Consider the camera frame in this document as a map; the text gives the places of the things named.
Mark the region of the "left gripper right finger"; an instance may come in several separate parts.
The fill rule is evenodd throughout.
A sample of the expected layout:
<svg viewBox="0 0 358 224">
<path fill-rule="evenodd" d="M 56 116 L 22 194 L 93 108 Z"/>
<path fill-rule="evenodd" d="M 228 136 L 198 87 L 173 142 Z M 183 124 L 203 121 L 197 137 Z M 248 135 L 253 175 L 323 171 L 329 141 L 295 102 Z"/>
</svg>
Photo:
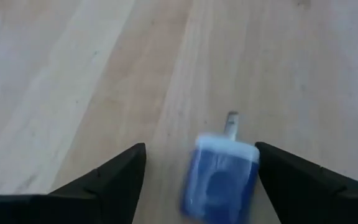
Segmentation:
<svg viewBox="0 0 358 224">
<path fill-rule="evenodd" d="M 265 142 L 255 146 L 281 224 L 358 224 L 358 181 Z"/>
</svg>

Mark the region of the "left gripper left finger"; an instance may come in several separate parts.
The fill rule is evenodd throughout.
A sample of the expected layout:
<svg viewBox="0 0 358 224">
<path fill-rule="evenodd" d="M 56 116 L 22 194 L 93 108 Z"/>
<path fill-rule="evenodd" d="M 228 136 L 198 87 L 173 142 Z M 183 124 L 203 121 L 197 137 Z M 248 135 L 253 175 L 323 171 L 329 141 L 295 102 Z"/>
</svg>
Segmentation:
<svg viewBox="0 0 358 224">
<path fill-rule="evenodd" d="M 132 224 L 146 158 L 137 143 L 49 194 L 0 195 L 0 224 Z"/>
</svg>

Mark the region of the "purple white wall charger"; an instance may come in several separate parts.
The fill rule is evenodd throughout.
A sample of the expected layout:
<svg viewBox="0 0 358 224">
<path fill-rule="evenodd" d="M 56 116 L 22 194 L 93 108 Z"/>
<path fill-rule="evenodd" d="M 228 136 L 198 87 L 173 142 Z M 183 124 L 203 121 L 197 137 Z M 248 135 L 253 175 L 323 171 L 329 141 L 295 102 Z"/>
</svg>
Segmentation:
<svg viewBox="0 0 358 224">
<path fill-rule="evenodd" d="M 224 131 L 201 133 L 184 181 L 181 212 L 204 224 L 246 224 L 260 152 L 237 141 L 239 113 L 227 114 Z"/>
</svg>

